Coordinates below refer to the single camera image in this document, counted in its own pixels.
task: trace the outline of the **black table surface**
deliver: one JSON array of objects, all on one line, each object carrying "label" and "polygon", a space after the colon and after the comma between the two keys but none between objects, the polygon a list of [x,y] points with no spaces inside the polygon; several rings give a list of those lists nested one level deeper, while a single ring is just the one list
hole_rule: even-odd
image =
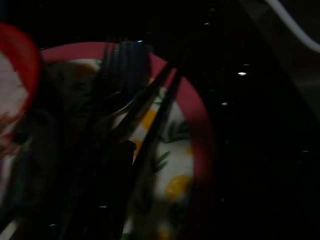
[{"label": "black table surface", "polygon": [[217,140],[210,234],[313,239],[320,228],[319,124],[258,29],[235,0],[152,4],[12,0],[7,19],[40,49],[123,36],[164,59],[189,32],[201,32],[185,75]]}]

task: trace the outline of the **white cable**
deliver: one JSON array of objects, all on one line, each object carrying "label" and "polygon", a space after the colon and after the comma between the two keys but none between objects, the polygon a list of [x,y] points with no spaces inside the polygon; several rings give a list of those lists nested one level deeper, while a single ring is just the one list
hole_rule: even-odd
[{"label": "white cable", "polygon": [[284,6],[278,0],[265,0],[270,7],[275,11],[284,24],[291,30],[291,32],[308,48],[320,53],[320,44],[314,41],[296,21],[290,16]]}]

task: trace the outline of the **red bowl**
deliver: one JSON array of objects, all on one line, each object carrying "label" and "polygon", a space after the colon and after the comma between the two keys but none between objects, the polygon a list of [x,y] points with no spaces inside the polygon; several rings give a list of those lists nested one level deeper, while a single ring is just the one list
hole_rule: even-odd
[{"label": "red bowl", "polygon": [[40,53],[34,42],[14,26],[0,23],[0,51],[10,60],[28,91],[21,113],[30,106],[35,96],[40,71]]}]

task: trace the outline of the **pink plate rim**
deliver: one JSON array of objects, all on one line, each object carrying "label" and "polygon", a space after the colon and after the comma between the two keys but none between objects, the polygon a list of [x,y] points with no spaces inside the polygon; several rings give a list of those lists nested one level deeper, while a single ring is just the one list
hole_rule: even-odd
[{"label": "pink plate rim", "polygon": [[[81,42],[57,46],[42,51],[47,64],[77,59],[101,59],[106,47],[105,42]],[[151,55],[151,76],[155,77],[166,61]],[[173,79],[173,70],[165,87]],[[196,239],[204,234],[203,227],[210,219],[209,208],[213,202],[213,167],[215,139],[210,118],[201,97],[185,78],[182,78],[176,96],[183,115],[190,127],[191,142],[194,153],[194,173],[189,217],[181,231],[181,239]]]}]

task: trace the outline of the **dark background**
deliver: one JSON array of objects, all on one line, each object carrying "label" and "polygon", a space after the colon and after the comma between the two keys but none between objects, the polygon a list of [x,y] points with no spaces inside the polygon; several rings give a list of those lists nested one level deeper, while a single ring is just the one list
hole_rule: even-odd
[{"label": "dark background", "polygon": [[319,123],[237,1],[10,0],[6,14],[40,49],[123,36],[168,59],[189,32],[201,32],[185,75],[217,140],[208,234],[316,238]]}]

